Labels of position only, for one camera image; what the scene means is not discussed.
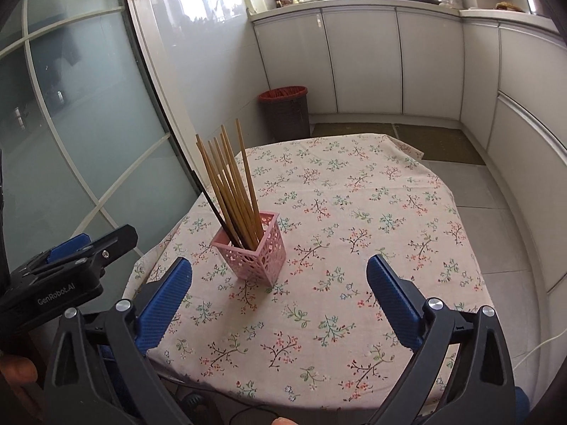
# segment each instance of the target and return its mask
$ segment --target kitchen cabinet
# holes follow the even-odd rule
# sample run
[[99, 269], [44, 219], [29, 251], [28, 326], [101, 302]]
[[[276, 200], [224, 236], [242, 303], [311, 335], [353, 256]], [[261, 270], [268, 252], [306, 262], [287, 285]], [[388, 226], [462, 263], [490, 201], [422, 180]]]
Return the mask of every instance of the kitchen cabinet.
[[336, 113], [335, 87], [319, 10], [254, 23], [270, 89], [307, 86], [310, 113]]
[[404, 82], [403, 113], [460, 117], [464, 46], [460, 20], [398, 10]]
[[402, 112], [395, 8], [332, 8], [323, 19], [339, 113]]
[[567, 151], [536, 118], [499, 96], [488, 154], [518, 202], [549, 291], [567, 272]]
[[[565, 315], [567, 315], [567, 279], [560, 282], [549, 293], [549, 333], [556, 335], [565, 329]], [[549, 344], [549, 372], [547, 383], [549, 385], [555, 374], [565, 361], [567, 353], [567, 337], [559, 337]]]
[[567, 145], [567, 49], [559, 38], [501, 26], [500, 90], [520, 103]]
[[498, 22], [464, 22], [464, 89], [461, 121], [484, 149], [498, 95]]

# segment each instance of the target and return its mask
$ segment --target person's hand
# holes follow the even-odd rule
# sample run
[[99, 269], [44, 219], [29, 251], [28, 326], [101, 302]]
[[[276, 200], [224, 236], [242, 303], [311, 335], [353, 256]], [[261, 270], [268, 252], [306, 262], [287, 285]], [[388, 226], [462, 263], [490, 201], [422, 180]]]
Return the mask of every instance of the person's hand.
[[40, 419], [41, 409], [22, 388], [24, 385], [37, 381], [38, 370], [35, 365], [29, 359], [21, 356], [0, 355], [0, 372], [26, 410]]
[[278, 417], [274, 420], [271, 425], [297, 425], [294, 421], [290, 419], [284, 419], [283, 417]]

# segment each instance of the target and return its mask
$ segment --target sliding glass door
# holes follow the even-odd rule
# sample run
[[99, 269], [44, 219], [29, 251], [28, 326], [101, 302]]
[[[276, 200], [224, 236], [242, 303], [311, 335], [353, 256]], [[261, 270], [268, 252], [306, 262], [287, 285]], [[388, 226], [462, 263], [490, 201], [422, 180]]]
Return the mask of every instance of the sliding glass door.
[[140, 238], [86, 311], [121, 296], [197, 198], [133, 46], [124, 0], [22, 0], [0, 32], [10, 269], [81, 232], [129, 223]]

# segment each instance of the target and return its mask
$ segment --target trash can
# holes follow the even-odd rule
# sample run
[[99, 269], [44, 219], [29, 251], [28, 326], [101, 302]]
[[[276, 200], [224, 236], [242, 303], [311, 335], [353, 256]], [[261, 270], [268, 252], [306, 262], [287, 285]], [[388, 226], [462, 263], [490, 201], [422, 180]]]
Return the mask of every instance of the trash can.
[[309, 138], [307, 88], [287, 86], [270, 89], [258, 96], [268, 129], [276, 142]]

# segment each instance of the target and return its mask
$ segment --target metal screw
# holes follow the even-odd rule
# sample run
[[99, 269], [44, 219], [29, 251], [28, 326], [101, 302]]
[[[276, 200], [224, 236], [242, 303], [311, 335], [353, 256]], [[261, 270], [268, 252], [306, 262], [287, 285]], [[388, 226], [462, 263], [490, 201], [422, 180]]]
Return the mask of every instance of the metal screw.
[[494, 309], [491, 306], [488, 306], [488, 305], [483, 306], [483, 313], [486, 316], [494, 316], [496, 314]]
[[128, 310], [128, 309], [130, 308], [130, 306], [131, 306], [130, 301], [129, 301], [129, 300], [126, 300], [126, 299], [119, 300], [119, 301], [116, 303], [116, 309], [117, 309], [119, 312], [125, 312], [126, 310]]
[[68, 319], [74, 318], [76, 314], [77, 314], [77, 309], [74, 308], [73, 306], [71, 308], [67, 308], [64, 313], [65, 318]]
[[429, 305], [434, 310], [441, 310], [443, 308], [443, 302], [441, 302], [439, 299], [436, 299], [435, 297], [429, 299], [427, 301], [427, 305]]

